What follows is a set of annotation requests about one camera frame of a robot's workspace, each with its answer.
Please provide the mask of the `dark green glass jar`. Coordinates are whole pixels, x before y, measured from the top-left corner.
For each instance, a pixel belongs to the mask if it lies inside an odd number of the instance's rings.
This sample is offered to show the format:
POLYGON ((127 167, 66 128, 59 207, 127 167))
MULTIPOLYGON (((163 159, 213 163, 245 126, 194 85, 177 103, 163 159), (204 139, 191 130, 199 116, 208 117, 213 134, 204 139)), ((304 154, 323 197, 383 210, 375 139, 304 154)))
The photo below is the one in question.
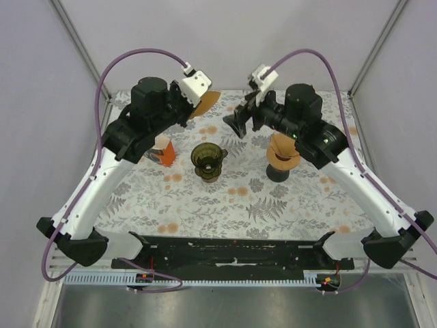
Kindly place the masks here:
POLYGON ((226 149, 222 149, 215 143, 201 143, 191 152, 191 162, 195 166, 195 174, 221 175, 223 160, 228 155, 226 149))

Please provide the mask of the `single brown paper coffee filter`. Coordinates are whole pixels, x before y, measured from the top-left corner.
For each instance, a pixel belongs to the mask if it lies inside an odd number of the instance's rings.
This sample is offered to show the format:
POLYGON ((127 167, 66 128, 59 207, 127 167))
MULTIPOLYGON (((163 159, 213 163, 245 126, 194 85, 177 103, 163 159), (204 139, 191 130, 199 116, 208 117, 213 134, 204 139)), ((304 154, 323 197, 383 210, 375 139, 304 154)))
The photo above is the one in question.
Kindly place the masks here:
POLYGON ((298 156, 295 140, 281 133, 275 133, 270 138, 270 147, 280 158, 289 159, 298 156))

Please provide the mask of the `round bamboo dripper holder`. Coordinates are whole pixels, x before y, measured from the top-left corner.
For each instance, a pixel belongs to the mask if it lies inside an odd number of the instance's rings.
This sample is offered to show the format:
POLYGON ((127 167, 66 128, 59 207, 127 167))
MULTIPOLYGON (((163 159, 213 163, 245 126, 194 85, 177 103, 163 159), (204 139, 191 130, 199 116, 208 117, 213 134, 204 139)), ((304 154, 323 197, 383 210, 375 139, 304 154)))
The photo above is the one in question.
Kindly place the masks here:
POLYGON ((286 157, 279 154, 272 146, 269 146, 266 152, 268 163, 276 170, 290 171, 300 164, 300 154, 295 152, 292 156, 286 157))

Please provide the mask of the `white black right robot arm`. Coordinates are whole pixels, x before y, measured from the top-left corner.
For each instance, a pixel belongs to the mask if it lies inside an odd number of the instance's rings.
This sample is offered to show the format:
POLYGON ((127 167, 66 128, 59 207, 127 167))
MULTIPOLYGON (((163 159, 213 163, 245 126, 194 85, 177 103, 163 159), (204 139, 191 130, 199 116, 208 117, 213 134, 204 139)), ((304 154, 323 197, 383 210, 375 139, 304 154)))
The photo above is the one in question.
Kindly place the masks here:
POLYGON ((360 257, 384 269, 399 263, 433 224, 432 215, 405 205, 358 158, 346 133, 322 119, 322 97, 313 86, 289 86, 283 104, 274 91, 260 104, 255 97, 255 92, 246 95, 224 123, 239 138, 246 135, 248 120, 254 131, 267 126, 292 138, 300 156, 342 186, 373 223, 372 228, 349 234, 325 234, 312 253, 314 264, 328 269, 337 260, 360 257))

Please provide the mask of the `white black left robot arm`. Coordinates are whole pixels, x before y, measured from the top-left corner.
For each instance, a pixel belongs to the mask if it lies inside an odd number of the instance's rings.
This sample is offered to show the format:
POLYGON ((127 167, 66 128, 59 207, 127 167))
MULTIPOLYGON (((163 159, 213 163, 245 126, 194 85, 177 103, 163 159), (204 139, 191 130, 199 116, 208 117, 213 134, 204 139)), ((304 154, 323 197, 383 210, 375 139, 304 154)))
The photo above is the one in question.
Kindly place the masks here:
POLYGON ((82 181, 63 208, 43 217, 37 229, 53 238, 57 248, 75 263, 89 267, 104 257, 125 257, 135 268, 150 261, 150 251, 133 233, 103 232, 94 224, 122 178, 155 144, 155 138, 188 119, 210 89, 197 72, 180 82, 145 77, 131 89, 131 100, 102 136, 98 152, 82 181))

